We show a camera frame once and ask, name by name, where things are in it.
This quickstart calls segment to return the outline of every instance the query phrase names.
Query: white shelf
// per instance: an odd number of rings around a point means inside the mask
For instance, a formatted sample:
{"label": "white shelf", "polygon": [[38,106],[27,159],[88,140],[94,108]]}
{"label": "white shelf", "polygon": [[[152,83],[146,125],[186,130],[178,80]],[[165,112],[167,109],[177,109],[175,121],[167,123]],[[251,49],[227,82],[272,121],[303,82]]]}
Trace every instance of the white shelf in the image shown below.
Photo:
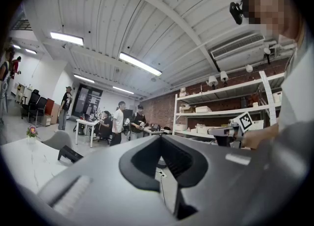
{"label": "white shelf", "polygon": [[[280,103],[275,103],[275,107],[281,106]],[[212,116],[212,115],[229,115],[235,113],[244,113],[244,112],[258,112],[261,110],[269,109],[269,105],[258,106],[258,107],[250,107],[236,110],[227,110],[227,111],[218,111],[218,112],[208,112],[208,113],[177,113],[176,116]]]}
{"label": "white shelf", "polygon": [[[277,74],[274,76],[268,77],[269,85],[272,89],[280,88],[284,80],[284,73]],[[198,104],[205,103],[210,101],[217,101],[229,98],[236,98],[247,96],[255,93],[258,87],[261,86],[263,90],[263,83],[261,79],[256,79],[253,81],[245,82],[238,85],[232,85],[225,88],[220,88],[216,90],[210,90],[207,92],[197,93],[181,98],[177,98],[177,101],[181,100],[188,104]]]}
{"label": "white shelf", "polygon": [[215,137],[213,135],[209,135],[209,134],[198,134],[198,133],[192,133],[192,132],[188,132],[188,131],[175,131],[175,133],[178,134],[186,134],[186,135],[191,135],[191,136],[197,136],[197,137],[203,137],[203,138],[210,138],[210,139],[214,139]]}

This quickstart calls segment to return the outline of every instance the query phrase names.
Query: metal shelving unit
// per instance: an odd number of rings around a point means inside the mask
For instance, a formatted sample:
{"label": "metal shelving unit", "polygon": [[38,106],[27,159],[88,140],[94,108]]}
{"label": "metal shelving unit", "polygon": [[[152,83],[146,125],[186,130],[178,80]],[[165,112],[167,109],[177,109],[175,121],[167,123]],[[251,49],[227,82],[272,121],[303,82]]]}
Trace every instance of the metal shelving unit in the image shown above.
{"label": "metal shelving unit", "polygon": [[[209,138],[209,135],[202,135],[202,134],[191,133],[187,131],[176,131],[175,130],[176,120],[178,120],[178,118],[181,116],[186,116],[186,124],[187,124],[187,119],[189,117],[193,117],[193,118],[236,117],[240,113],[244,113],[244,112],[249,112],[250,114],[256,114],[256,113],[261,113],[262,111],[266,111],[269,117],[274,120],[274,116],[276,116],[275,110],[280,108],[281,103],[273,102],[271,89],[275,90],[281,87],[281,84],[284,81],[284,73],[266,78],[264,71],[260,71],[260,75],[261,75],[261,79],[245,82],[238,85],[232,85],[229,87],[220,88],[216,90],[211,90],[207,92],[202,92],[198,94],[193,94],[193,95],[189,95],[189,96],[185,96],[181,98],[179,98],[176,94],[172,134],[174,135],[175,133],[181,133],[181,134],[186,134],[186,135]],[[178,101],[183,101],[187,104],[195,105],[195,104],[201,104],[201,103],[208,103],[212,101],[243,97],[243,96],[251,95],[257,92],[258,90],[266,91],[268,104],[264,104],[258,107],[245,108],[245,109],[208,112],[208,113],[177,113]]]}

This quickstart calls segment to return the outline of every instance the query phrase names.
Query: potted plant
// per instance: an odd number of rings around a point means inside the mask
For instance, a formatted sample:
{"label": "potted plant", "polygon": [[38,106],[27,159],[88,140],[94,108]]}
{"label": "potted plant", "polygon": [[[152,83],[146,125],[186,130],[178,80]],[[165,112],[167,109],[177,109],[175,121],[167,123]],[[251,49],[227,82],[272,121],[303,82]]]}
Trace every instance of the potted plant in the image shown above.
{"label": "potted plant", "polygon": [[27,135],[27,142],[35,143],[38,132],[36,131],[36,128],[34,126],[30,126],[28,127],[26,131],[26,135]]}

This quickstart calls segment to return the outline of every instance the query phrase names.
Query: black shirt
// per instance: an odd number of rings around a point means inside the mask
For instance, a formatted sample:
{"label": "black shirt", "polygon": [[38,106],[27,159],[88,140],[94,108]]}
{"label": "black shirt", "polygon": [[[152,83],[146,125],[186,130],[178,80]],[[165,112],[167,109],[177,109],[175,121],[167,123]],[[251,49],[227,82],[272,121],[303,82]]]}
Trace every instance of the black shirt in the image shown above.
{"label": "black shirt", "polygon": [[108,125],[108,124],[109,124],[109,127],[100,125],[100,128],[99,128],[99,133],[103,135],[104,137],[109,136],[111,134],[112,121],[109,117],[104,119],[104,125]]}
{"label": "black shirt", "polygon": [[[132,115],[130,123],[134,123],[136,125],[140,125],[142,122],[146,123],[145,115],[141,115],[139,113],[135,113],[135,114]],[[133,133],[140,133],[140,132],[142,132],[142,130],[137,129],[135,126],[132,126],[132,125],[131,125],[131,131]]]}
{"label": "black shirt", "polygon": [[72,102],[72,95],[68,92],[66,92],[62,98],[61,103],[65,101],[64,105],[63,105],[63,110],[67,111],[70,108],[70,104]]}

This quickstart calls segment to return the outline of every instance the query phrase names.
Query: fluorescent light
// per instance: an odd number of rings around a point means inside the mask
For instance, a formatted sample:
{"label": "fluorescent light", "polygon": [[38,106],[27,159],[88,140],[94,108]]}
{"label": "fluorescent light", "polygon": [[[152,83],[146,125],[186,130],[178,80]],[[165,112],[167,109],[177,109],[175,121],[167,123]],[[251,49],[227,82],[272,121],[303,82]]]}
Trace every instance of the fluorescent light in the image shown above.
{"label": "fluorescent light", "polygon": [[131,56],[129,56],[128,54],[125,53],[120,53],[120,59],[129,62],[131,64],[136,65],[137,67],[140,67],[156,76],[160,76],[162,74],[161,71],[158,71],[150,66],[148,66],[147,64],[144,64],[143,62],[141,62],[140,60],[137,60],[136,58],[133,58]]}
{"label": "fluorescent light", "polygon": [[70,42],[70,43],[75,43],[75,44],[79,44],[82,46],[84,45],[83,38],[81,38],[81,37],[61,34],[61,33],[57,33],[57,32],[50,32],[50,35],[53,39],[58,39],[58,40],[62,40],[62,41]]}
{"label": "fluorescent light", "polygon": [[87,78],[81,77],[81,76],[79,76],[79,75],[74,75],[74,77],[76,77],[76,78],[78,78],[78,79],[82,79],[82,80],[88,81],[88,82],[91,82],[91,83],[94,83],[94,82],[95,82],[94,80],[87,79]]}
{"label": "fluorescent light", "polygon": [[37,54],[37,52],[35,52],[35,51],[32,51],[32,50],[29,50],[29,49],[25,49],[27,52],[29,52],[29,53],[33,53],[33,54]]}
{"label": "fluorescent light", "polygon": [[134,94],[134,92],[131,92],[131,91],[128,91],[128,90],[123,90],[123,89],[120,89],[120,88],[115,87],[115,86],[113,86],[112,88],[117,89],[117,90],[121,90],[121,91],[125,91],[125,92],[130,93],[130,94]]}

